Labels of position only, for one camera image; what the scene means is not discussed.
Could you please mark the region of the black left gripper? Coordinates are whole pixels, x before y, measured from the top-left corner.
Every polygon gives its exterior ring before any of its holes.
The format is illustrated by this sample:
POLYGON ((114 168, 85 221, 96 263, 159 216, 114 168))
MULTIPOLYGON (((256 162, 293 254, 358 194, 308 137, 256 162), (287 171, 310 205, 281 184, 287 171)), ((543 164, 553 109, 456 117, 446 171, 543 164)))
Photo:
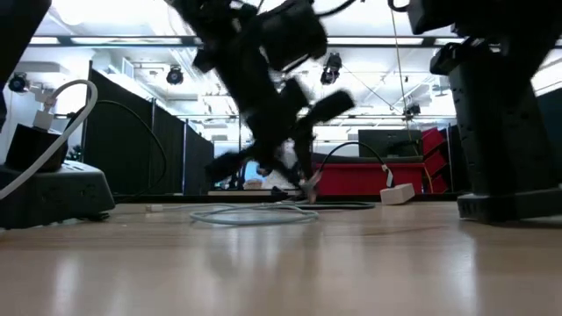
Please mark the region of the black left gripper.
POLYGON ((252 132, 253 143, 238 153, 226 153, 205 169, 212 180, 231 176, 247 160, 283 172, 295 190, 314 193, 313 127, 334 119, 354 105, 349 92, 338 90, 311 104, 301 83, 291 78, 278 89, 260 42, 261 14, 242 0, 175 0, 181 19, 202 40, 193 62, 201 72, 217 73, 252 132), (276 158, 289 143, 299 159, 304 184, 276 158))

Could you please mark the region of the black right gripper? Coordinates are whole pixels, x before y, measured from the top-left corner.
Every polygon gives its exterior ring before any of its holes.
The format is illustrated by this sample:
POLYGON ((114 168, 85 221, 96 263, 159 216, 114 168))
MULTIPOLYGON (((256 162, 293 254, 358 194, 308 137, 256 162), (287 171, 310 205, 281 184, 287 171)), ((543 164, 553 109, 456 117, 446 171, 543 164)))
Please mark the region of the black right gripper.
POLYGON ((449 27, 498 43, 562 37, 562 0, 409 0, 406 13, 416 35, 449 27))

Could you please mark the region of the black tower power strip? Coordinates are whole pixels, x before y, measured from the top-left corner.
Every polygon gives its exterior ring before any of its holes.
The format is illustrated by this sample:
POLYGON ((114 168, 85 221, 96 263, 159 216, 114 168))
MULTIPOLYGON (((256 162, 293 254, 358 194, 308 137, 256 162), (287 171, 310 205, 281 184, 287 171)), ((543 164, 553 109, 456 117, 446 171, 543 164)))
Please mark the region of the black tower power strip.
POLYGON ((499 54, 461 62, 449 74, 472 191, 459 215, 500 223, 562 215, 562 187, 530 81, 499 54))

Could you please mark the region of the black wedge charging hub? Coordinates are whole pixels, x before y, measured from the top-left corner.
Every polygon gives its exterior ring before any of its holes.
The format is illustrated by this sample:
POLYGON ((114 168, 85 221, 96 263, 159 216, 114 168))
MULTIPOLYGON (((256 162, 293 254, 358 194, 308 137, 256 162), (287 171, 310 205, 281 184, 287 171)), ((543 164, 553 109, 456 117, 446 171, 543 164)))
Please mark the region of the black wedge charging hub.
POLYGON ((47 226, 67 219, 101 219, 115 207, 104 173, 65 161, 55 172, 38 172, 0 199, 0 228, 47 226))

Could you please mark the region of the person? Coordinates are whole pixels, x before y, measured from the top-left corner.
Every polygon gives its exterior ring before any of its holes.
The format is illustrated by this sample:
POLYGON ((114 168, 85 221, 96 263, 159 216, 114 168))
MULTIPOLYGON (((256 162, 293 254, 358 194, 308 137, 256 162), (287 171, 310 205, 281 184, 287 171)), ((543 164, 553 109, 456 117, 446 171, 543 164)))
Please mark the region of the person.
MULTIPOLYGON (((299 163, 293 145, 285 143, 279 147, 276 152, 276 158, 281 161, 287 169, 297 175, 299 184, 304 182, 303 176, 299 171, 299 163)), ((285 176, 283 172, 278 169, 274 169, 266 164, 260 163, 256 171, 264 178, 262 186, 263 189, 296 189, 296 186, 285 176)))

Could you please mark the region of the red storage bin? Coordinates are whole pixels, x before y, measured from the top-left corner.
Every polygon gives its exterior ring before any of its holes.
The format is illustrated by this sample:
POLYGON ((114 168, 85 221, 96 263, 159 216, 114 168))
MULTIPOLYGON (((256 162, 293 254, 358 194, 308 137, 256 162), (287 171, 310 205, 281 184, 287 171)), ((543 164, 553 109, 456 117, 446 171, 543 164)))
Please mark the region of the red storage bin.
MULTIPOLYGON (((411 183, 422 193, 425 168, 422 163, 389 163, 395 184, 411 183)), ((321 196, 375 196, 387 188, 387 174, 375 163, 327 163, 317 190, 321 196)))

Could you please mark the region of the black partition panel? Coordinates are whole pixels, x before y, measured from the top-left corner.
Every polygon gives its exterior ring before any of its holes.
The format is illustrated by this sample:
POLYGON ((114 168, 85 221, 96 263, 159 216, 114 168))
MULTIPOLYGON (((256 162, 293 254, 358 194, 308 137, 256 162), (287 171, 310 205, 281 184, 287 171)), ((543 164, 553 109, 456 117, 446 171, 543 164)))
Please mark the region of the black partition panel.
POLYGON ((150 182, 152 103, 91 69, 98 99, 83 129, 83 162, 102 170, 111 192, 133 195, 150 182))
POLYGON ((155 185, 151 193, 156 195, 182 193, 184 175, 184 126, 185 123, 155 105, 153 110, 153 132, 162 144, 166 155, 166 172, 162 175, 162 153, 153 147, 151 158, 151 180, 155 185))
POLYGON ((205 167, 214 159, 214 145, 190 126, 186 127, 184 143, 184 193, 206 195, 211 184, 205 167))

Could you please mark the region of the black monitor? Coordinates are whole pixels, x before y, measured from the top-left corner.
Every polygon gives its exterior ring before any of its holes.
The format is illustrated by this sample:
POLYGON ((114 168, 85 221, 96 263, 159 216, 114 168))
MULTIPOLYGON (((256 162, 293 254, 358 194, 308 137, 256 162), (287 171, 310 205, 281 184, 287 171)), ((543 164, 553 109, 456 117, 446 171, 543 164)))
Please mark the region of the black monitor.
POLYGON ((358 141, 382 158, 423 156, 420 130, 359 130, 358 141))

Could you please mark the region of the white power strip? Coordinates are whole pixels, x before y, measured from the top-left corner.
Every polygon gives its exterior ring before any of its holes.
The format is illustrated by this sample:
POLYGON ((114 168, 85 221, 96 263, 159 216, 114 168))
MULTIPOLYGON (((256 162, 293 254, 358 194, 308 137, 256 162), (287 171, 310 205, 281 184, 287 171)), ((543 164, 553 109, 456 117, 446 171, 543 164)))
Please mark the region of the white power strip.
POLYGON ((411 183, 398 184, 392 188, 380 191, 383 205, 402 205, 415 196, 414 186, 411 183))

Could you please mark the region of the red stacked bins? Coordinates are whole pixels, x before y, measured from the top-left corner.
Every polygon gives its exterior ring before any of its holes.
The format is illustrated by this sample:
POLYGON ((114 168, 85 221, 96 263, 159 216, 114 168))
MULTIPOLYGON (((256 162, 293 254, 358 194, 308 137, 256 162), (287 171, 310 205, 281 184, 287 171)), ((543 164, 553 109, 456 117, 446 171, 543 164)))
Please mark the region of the red stacked bins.
POLYGON ((449 186, 443 172, 449 167, 447 140, 437 127, 422 132, 423 162, 431 194, 443 194, 449 186))

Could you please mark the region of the black power adapter cube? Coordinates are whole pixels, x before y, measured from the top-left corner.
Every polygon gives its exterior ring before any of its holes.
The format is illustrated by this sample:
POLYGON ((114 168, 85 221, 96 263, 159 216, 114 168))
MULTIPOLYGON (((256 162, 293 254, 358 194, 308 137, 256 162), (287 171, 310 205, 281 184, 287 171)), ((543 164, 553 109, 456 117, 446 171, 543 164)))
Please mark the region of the black power adapter cube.
MULTIPOLYGON (((29 168, 60 135, 54 130, 43 130, 18 124, 6 156, 5 165, 19 171, 29 168)), ((65 140, 61 147, 42 164, 39 172, 54 172, 60 169, 66 159, 67 152, 68 142, 65 140)))

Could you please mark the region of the black aluminium table frame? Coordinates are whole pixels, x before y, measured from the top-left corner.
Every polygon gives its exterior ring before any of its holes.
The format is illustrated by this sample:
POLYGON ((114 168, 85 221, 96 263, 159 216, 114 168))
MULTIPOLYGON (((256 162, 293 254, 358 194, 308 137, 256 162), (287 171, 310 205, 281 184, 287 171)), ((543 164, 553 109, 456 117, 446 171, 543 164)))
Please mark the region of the black aluminium table frame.
MULTIPOLYGON (((257 204, 272 203, 286 199, 289 196, 282 195, 206 195, 206 196, 173 196, 173 195, 144 195, 138 197, 115 195, 116 204, 257 204)), ((318 196, 317 202, 380 202, 380 196, 318 196)))

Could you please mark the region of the black frame light bar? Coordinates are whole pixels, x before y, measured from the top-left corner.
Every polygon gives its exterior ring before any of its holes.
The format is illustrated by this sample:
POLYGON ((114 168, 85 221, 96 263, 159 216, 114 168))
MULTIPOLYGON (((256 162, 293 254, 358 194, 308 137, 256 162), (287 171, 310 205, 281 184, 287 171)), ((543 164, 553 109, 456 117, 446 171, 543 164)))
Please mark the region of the black frame light bar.
MULTIPOLYGON (((331 36, 327 37, 329 47, 344 48, 388 48, 394 47, 442 47, 447 43, 462 43, 464 40, 454 37, 432 36, 331 36)), ((200 47, 201 39, 195 36, 75 36, 75 35, 38 35, 32 37, 29 47, 88 47, 88 48, 125 48, 125 47, 200 47)))

